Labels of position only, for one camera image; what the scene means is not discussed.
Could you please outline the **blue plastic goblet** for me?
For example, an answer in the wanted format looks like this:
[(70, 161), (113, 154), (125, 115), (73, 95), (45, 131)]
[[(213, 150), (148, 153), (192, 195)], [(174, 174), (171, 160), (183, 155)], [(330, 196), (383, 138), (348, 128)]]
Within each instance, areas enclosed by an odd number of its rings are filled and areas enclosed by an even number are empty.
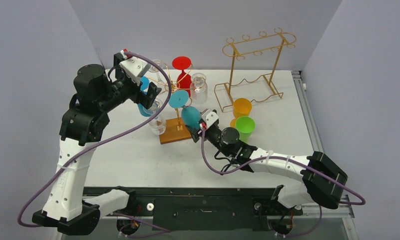
[(193, 129), (200, 129), (199, 121), (201, 119), (200, 111), (193, 106), (185, 106), (189, 100), (188, 92), (177, 90), (171, 94), (169, 104), (174, 109), (182, 108), (181, 117), (186, 126)]
[(141, 80), (140, 90), (141, 90), (141, 93), (142, 93), (142, 102), (138, 104), (138, 110), (139, 110), (140, 114), (143, 117), (148, 118), (153, 114), (152, 110), (150, 110), (150, 108), (152, 107), (153, 103), (151, 103), (151, 104), (148, 103), (147, 104), (147, 100), (145, 98), (147, 96), (147, 89), (149, 87), (150, 81), (145, 76), (141, 77), (140, 80)]

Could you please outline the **gold spiral rack wooden base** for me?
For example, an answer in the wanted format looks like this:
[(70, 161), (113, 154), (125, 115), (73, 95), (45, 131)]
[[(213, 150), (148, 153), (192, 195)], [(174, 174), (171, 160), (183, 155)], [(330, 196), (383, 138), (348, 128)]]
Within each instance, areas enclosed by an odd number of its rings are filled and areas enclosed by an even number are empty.
[[(187, 70), (189, 74), (190, 74), (192, 68), (193, 68), (193, 65), (191, 64), (191, 67)], [(156, 67), (152, 66), (150, 68), (149, 72), (156, 73), (156, 75), (157, 75), (156, 79), (148, 77), (149, 81), (151, 83), (158, 84), (158, 86), (160, 86), (160, 87), (163, 87), (164, 88), (163, 91), (165, 93), (172, 94), (177, 90), (182, 90), (176, 86), (177, 79), (172, 80), (171, 84), (165, 83), (164, 80), (162, 80), (160, 78), (161, 74), (159, 73), (159, 70)], [(168, 143), (173, 143), (173, 142), (178, 142), (181, 140), (187, 140), (187, 139), (191, 138), (191, 135), (190, 135), (189, 131), (186, 129), (185, 123), (183, 122), (182, 117), (180, 115), (180, 112), (179, 112), (180, 109), (181, 108), (175, 109), (175, 111), (176, 111), (175, 118), (166, 120), (166, 130), (163, 134), (159, 135), (159, 140), (162, 145), (168, 144)]]

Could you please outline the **patterned clear glass goblet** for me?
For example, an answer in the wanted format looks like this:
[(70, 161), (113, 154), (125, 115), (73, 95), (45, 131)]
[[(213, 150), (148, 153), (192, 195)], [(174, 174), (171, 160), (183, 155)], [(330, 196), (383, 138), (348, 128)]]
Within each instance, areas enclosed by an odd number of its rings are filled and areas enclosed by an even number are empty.
[(206, 76), (202, 73), (194, 73), (191, 76), (190, 94), (194, 103), (203, 104), (207, 100)]

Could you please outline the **small clear wine glass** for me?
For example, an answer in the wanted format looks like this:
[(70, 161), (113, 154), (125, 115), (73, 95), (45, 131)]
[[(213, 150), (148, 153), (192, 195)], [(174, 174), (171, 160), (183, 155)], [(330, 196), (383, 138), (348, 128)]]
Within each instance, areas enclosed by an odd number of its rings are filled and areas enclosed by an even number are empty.
[[(150, 108), (144, 108), (147, 117), (150, 117), (157, 113), (157, 111), (162, 107), (163, 102), (156, 98)], [(166, 120), (162, 115), (158, 114), (153, 120), (149, 122), (149, 126), (152, 132), (156, 135), (161, 135), (166, 130)]]

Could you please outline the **blue plastic goblet front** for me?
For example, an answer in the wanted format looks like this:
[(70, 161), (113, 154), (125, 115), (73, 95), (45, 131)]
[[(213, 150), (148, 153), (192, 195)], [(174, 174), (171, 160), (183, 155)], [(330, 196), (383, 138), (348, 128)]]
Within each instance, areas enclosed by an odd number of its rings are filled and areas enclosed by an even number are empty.
[(200, 111), (193, 106), (185, 106), (189, 100), (188, 92), (177, 90), (171, 94), (169, 104), (174, 109), (182, 108), (181, 117), (186, 126), (193, 129), (200, 129), (199, 121), (201, 119)]

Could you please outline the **red plastic goblet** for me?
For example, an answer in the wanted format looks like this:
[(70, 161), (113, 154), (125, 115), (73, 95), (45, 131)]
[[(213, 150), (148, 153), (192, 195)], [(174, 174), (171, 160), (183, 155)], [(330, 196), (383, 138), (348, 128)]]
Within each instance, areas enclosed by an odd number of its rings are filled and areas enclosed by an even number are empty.
[(181, 90), (185, 90), (189, 96), (191, 96), (190, 87), (192, 81), (191, 75), (187, 70), (191, 67), (191, 64), (191, 59), (187, 56), (178, 56), (172, 61), (172, 66), (177, 70), (181, 70), (176, 81), (176, 86)]

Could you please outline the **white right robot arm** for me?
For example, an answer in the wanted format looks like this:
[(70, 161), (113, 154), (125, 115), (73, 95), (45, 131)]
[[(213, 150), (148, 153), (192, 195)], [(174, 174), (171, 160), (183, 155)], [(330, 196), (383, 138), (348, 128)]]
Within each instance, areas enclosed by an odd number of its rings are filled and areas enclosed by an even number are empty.
[(216, 122), (206, 126), (200, 121), (198, 126), (188, 126), (187, 129), (194, 142), (208, 141), (236, 170), (270, 173), (296, 180), (296, 185), (278, 186), (270, 199), (270, 208), (277, 214), (308, 203), (332, 210), (341, 204), (348, 176), (323, 152), (293, 156), (264, 150), (241, 141), (240, 134), (233, 127), (219, 129)]

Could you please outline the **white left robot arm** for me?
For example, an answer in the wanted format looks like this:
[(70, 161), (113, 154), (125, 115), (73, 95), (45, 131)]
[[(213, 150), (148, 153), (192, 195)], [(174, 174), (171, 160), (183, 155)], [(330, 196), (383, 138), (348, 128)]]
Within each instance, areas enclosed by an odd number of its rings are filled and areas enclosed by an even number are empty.
[(121, 211), (131, 215), (136, 211), (133, 191), (126, 187), (118, 186), (89, 199), (82, 197), (93, 154), (105, 144), (102, 135), (109, 123), (109, 112), (127, 100), (149, 109), (160, 93), (153, 83), (147, 85), (147, 90), (142, 89), (141, 78), (152, 66), (152, 60), (122, 50), (114, 55), (115, 80), (100, 64), (88, 64), (78, 70), (73, 81), (76, 93), (62, 117), (56, 172), (45, 184), (50, 193), (43, 208), (33, 213), (32, 227), (85, 236), (109, 214)]

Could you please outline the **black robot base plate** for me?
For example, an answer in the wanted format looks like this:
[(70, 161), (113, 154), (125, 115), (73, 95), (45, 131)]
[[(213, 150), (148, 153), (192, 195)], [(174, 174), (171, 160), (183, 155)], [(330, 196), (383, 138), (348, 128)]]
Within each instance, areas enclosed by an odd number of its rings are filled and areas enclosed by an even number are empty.
[(129, 192), (128, 207), (118, 210), (136, 218), (152, 217), (153, 224), (170, 231), (267, 230), (266, 217), (300, 216), (301, 210), (276, 200), (279, 188), (153, 188)]

